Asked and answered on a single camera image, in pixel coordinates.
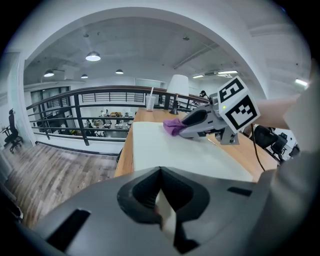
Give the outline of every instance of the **desk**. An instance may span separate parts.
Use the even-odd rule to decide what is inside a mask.
[[[174,115],[164,109],[154,109],[152,112],[148,112],[145,108],[139,108],[133,122],[163,122],[164,119],[182,119],[185,115],[185,112],[178,112],[178,115]],[[214,134],[208,135],[208,139],[241,164],[248,172],[250,172],[253,181],[257,182],[263,170],[257,160],[253,142],[243,134],[239,133],[238,136],[240,145],[220,145]],[[277,168],[277,162],[261,147],[258,145],[256,147],[263,167],[266,170]],[[115,177],[129,174],[133,171],[133,134],[132,129],[130,129],[116,167]]]

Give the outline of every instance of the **railing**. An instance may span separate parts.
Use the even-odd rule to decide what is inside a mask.
[[[103,137],[93,137],[87,136],[86,132],[123,132],[128,133],[128,129],[106,129],[106,128],[88,128],[84,127],[83,120],[116,120],[117,123],[120,121],[132,121],[134,118],[132,117],[123,117],[123,116],[99,116],[99,117],[83,117],[81,115],[81,108],[88,107],[138,107],[145,108],[145,96],[151,92],[151,87],[145,86],[126,86],[126,85],[118,85],[118,86],[97,86],[97,87],[86,87],[76,90],[66,91],[61,94],[57,94],[50,98],[46,98],[42,101],[34,103],[28,106],[26,109],[33,111],[37,110],[33,114],[29,114],[28,116],[39,115],[39,119],[31,120],[31,123],[37,123],[37,126],[32,126],[33,129],[39,129],[39,132],[34,132],[37,135],[46,135],[48,140],[50,137],[60,137],[60,138],[68,138],[68,139],[77,139],[83,140],[86,146],[89,146],[89,141],[105,141],[105,142],[124,142],[125,138],[103,138]],[[168,93],[165,89],[162,88],[154,88],[154,95],[159,95],[158,105],[155,105],[155,109],[165,109],[169,110],[172,108],[172,103],[178,98],[180,102],[179,111],[190,112],[192,102],[200,102],[200,103],[208,103],[207,99],[195,96],[195,95],[176,95],[175,93]],[[110,103],[104,104],[87,104],[88,102],[102,102],[108,101]],[[68,117],[59,117],[59,118],[50,118],[46,116],[47,112],[52,112],[55,115],[60,113],[64,113],[75,109],[76,116],[68,116]],[[78,122],[78,127],[52,127],[49,126],[49,122],[52,121],[68,121],[75,120]],[[55,134],[50,132],[51,130],[58,131],[75,131],[76,135],[63,135],[63,134]]]
[[[86,93],[81,94],[82,102],[144,102],[143,93],[135,92],[98,92],[98,93]]]

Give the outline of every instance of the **white lamp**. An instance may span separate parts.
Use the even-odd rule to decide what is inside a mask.
[[[189,79],[185,75],[174,74],[168,85],[167,93],[189,96]]]

